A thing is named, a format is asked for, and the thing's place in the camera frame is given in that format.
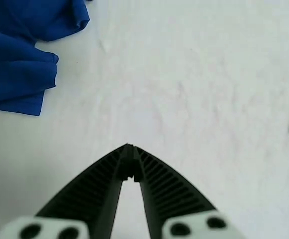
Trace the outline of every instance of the blue fabric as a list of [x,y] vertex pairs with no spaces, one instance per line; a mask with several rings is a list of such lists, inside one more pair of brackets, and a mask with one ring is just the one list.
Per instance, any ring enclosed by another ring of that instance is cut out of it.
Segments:
[[0,110],[39,115],[55,87],[58,56],[0,33]]
[[0,0],[0,110],[39,115],[58,57],[34,46],[84,29],[84,0]]

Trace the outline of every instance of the crumpled blue towel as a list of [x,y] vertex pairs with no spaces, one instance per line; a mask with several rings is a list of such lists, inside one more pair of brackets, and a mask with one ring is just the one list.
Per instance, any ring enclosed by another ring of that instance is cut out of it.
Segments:
[[58,57],[34,48],[83,30],[84,0],[0,0],[0,110],[39,115]]

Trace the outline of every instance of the screw hole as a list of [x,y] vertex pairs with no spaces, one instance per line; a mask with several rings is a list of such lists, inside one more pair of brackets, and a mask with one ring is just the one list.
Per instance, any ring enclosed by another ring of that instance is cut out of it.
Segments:
[[184,223],[176,223],[171,226],[171,234],[174,236],[186,236],[191,233],[190,227]]
[[208,219],[207,224],[209,228],[225,228],[226,223],[223,219],[218,217],[211,217]]
[[76,228],[65,228],[61,231],[58,239],[76,239],[78,237],[79,231]]
[[41,230],[40,224],[30,224],[20,232],[21,239],[32,239],[36,237]]

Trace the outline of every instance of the white tablecloth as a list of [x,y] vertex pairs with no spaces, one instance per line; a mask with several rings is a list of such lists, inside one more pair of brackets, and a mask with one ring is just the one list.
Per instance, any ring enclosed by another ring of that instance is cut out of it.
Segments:
[[[125,143],[183,174],[248,239],[289,238],[289,0],[95,0],[40,117],[0,111],[0,227]],[[125,183],[113,239],[147,239]]]

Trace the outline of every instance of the bolt hole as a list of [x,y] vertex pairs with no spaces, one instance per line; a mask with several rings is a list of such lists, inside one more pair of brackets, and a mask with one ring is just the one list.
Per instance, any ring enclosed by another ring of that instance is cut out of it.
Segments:
[[209,228],[225,228],[226,223],[223,219],[218,217],[211,217],[208,219],[207,224]]
[[191,233],[191,229],[187,224],[176,223],[171,226],[171,234],[174,236],[186,236]]
[[40,224],[30,224],[20,232],[21,239],[32,239],[36,237],[41,230]]
[[58,239],[76,239],[78,237],[79,231],[76,228],[65,228],[61,231]]

